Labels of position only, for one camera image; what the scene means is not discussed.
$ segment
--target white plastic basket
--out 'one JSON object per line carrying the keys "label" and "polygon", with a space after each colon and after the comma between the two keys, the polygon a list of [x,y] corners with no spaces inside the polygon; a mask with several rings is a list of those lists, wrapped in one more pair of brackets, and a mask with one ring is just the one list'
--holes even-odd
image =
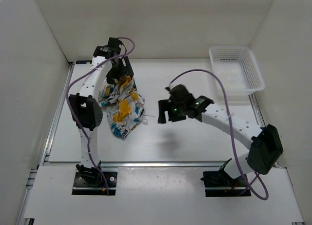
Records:
{"label": "white plastic basket", "polygon": [[[248,47],[218,46],[209,49],[213,73],[221,80],[228,96],[247,96],[265,85],[256,59]],[[222,90],[216,81],[217,91]]]}

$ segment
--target white wall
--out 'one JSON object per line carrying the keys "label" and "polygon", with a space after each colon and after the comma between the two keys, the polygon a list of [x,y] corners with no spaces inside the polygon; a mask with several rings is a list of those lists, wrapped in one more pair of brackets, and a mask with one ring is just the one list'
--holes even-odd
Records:
{"label": "white wall", "polygon": [[256,95],[262,114],[284,146],[279,163],[312,223],[312,0],[275,0],[251,49],[266,83]]}
{"label": "white wall", "polygon": [[0,224],[15,223],[68,63],[35,0],[0,0]]}
{"label": "white wall", "polygon": [[108,37],[135,40],[132,58],[206,58],[249,45],[273,0],[36,0],[69,61]]}

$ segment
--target patterned fabric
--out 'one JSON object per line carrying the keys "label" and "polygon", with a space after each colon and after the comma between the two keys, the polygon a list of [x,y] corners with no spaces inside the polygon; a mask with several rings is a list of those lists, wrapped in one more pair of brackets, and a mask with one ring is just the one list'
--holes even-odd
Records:
{"label": "patterned fabric", "polygon": [[98,103],[105,107],[113,134],[125,139],[143,120],[145,100],[138,94],[134,78],[122,77],[116,85],[104,83]]}

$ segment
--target black base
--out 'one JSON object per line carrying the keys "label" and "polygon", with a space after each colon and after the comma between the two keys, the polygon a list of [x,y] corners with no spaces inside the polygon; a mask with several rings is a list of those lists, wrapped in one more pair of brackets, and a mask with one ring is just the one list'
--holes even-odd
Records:
{"label": "black base", "polygon": [[249,197],[251,196],[250,190],[247,189],[244,193],[246,183],[239,177],[237,179],[231,180],[230,184],[228,181],[219,185],[209,183],[209,179],[216,179],[220,172],[219,171],[205,171],[202,180],[205,184],[205,194],[206,197]]}
{"label": "black base", "polygon": [[80,172],[76,172],[73,183],[72,195],[102,195],[102,196],[115,196],[117,185],[117,172],[103,171],[107,180],[109,195],[107,190],[103,190],[103,183],[99,182],[97,185],[91,185],[83,179]]}

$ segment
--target purple cable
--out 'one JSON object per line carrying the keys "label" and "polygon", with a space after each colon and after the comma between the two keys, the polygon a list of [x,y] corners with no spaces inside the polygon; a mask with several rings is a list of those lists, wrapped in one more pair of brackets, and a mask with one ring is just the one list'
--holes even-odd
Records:
{"label": "purple cable", "polygon": [[181,77],[182,75],[185,75],[187,73],[190,73],[190,72],[194,72],[194,71],[201,71],[201,72],[206,72],[208,74],[210,74],[212,77],[214,77],[218,83],[220,84],[220,87],[222,89],[222,93],[223,93],[223,98],[224,98],[224,102],[225,102],[225,107],[226,107],[226,112],[227,112],[227,115],[229,117],[229,125],[230,125],[230,136],[231,136],[231,142],[232,142],[232,149],[233,149],[233,153],[234,153],[234,158],[235,158],[235,162],[236,162],[236,165],[237,165],[237,168],[241,174],[241,177],[243,178],[243,180],[246,182],[246,185],[247,187],[245,188],[245,190],[247,190],[248,188],[250,189],[251,192],[254,193],[254,195],[256,195],[258,198],[262,199],[262,200],[267,200],[269,198],[269,193],[268,193],[268,190],[266,188],[266,186],[264,185],[264,182],[262,181],[262,179],[260,178],[259,174],[255,172],[256,174],[256,177],[254,178],[253,182],[258,178],[263,186],[263,189],[265,191],[265,197],[261,197],[251,186],[251,184],[248,182],[248,179],[247,177],[244,175],[244,172],[242,170],[242,167],[240,166],[239,164],[239,161],[238,161],[238,155],[237,155],[237,152],[236,152],[236,147],[235,147],[235,141],[234,141],[234,130],[233,130],[233,122],[232,122],[232,117],[231,117],[231,113],[230,113],[230,109],[229,109],[229,104],[228,104],[228,99],[227,99],[227,96],[226,96],[226,93],[225,93],[225,89],[223,87],[223,84],[221,82],[221,80],[212,72],[208,71],[208,70],[203,70],[203,69],[193,69],[193,70],[187,70],[181,74],[179,74],[178,76],[176,76],[170,83],[169,83],[169,86],[174,82],[176,81],[179,77]]}
{"label": "purple cable", "polygon": [[113,59],[116,59],[116,58],[121,58],[121,57],[125,57],[125,56],[128,56],[130,53],[132,53],[132,51],[134,50],[135,48],[135,43],[132,39],[130,38],[127,38],[127,37],[118,37],[118,39],[125,39],[125,40],[129,40],[131,43],[132,43],[132,49],[123,54],[123,55],[117,55],[117,56],[114,56],[112,58],[109,58],[109,59],[106,59],[104,61],[102,61],[100,64],[98,64],[95,68],[93,68],[92,70],[90,70],[88,73],[86,73],[85,75],[79,77],[78,79],[76,79],[75,81],[73,81],[68,87],[67,87],[67,90],[66,90],[66,101],[67,101],[67,104],[68,104],[68,108],[74,118],[74,120],[76,121],[78,127],[82,130],[84,136],[87,138],[87,148],[88,148],[88,154],[89,154],[89,158],[90,158],[90,161],[92,163],[92,165],[95,167],[95,169],[101,174],[102,178],[104,179],[104,186],[106,186],[106,190],[107,190],[107,195],[109,195],[109,190],[108,190],[108,184],[107,184],[107,180],[102,172],[102,170],[100,168],[98,168],[98,166],[95,164],[95,162],[93,161],[93,158],[91,156],[91,153],[90,153],[90,138],[87,134],[87,132],[84,130],[81,122],[79,121],[78,117],[76,116],[76,114],[74,113],[74,110],[72,108],[72,106],[70,105],[70,102],[69,102],[69,90],[70,88],[75,84],[77,83],[78,81],[82,80],[83,78],[87,77],[88,75],[91,75],[93,72],[95,72],[100,66],[102,66],[104,63],[108,62],[108,61],[111,61]]}

